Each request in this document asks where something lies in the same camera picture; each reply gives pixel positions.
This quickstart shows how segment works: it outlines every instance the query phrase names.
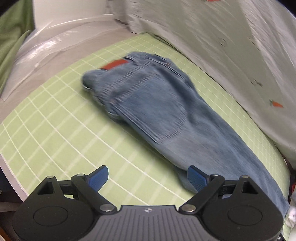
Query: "gray ribbed panel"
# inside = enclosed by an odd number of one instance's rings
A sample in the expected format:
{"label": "gray ribbed panel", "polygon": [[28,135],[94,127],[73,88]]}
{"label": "gray ribbed panel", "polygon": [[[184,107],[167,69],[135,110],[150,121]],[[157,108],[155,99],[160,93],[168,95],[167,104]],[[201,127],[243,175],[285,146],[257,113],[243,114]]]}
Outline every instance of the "gray ribbed panel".
{"label": "gray ribbed panel", "polygon": [[175,206],[122,206],[101,217],[80,241],[217,241],[199,220],[178,213]]}

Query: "white cloth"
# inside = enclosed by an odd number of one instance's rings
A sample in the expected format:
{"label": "white cloth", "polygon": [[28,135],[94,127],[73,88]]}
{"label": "white cloth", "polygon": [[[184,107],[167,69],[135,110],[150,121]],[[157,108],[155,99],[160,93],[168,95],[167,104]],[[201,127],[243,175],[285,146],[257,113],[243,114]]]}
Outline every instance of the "white cloth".
{"label": "white cloth", "polygon": [[132,32],[163,37],[213,77],[296,168],[296,18],[284,6],[276,0],[113,0],[113,6]]}

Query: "green surface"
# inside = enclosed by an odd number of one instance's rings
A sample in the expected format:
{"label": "green surface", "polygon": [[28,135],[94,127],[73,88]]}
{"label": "green surface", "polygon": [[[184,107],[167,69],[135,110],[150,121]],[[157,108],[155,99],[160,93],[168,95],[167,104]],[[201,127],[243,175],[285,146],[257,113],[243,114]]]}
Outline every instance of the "green surface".
{"label": "green surface", "polygon": [[10,75],[17,51],[33,29],[32,0],[20,0],[0,16],[0,94]]}
{"label": "green surface", "polygon": [[1,153],[28,193],[48,175],[69,179],[107,165],[110,176],[100,193],[117,207],[180,206],[192,196],[179,184],[167,160],[131,128],[111,121],[81,86],[85,71],[131,51],[170,58],[186,72],[202,98],[241,136],[288,196],[289,171],[273,142],[219,84],[148,34],[121,41],[72,64],[31,93],[0,125]]}

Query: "green curtain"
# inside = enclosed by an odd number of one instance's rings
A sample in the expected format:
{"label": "green curtain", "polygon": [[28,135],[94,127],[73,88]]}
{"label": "green curtain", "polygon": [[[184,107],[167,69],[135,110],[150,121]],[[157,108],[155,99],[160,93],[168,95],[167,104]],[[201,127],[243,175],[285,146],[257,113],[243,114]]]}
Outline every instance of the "green curtain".
{"label": "green curtain", "polygon": [[10,75],[15,55],[33,29],[32,0],[19,0],[0,16],[0,95]]}

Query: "denim fabric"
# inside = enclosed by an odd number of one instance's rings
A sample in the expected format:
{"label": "denim fabric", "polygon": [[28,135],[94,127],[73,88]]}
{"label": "denim fabric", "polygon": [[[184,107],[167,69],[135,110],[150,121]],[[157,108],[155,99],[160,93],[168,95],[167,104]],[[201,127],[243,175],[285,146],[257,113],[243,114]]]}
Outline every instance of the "denim fabric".
{"label": "denim fabric", "polygon": [[199,96],[171,60],[132,52],[128,63],[83,76],[85,88],[114,120],[124,120],[176,166],[182,184],[190,165],[226,179],[250,176],[284,216],[289,208],[265,166],[239,135]]}

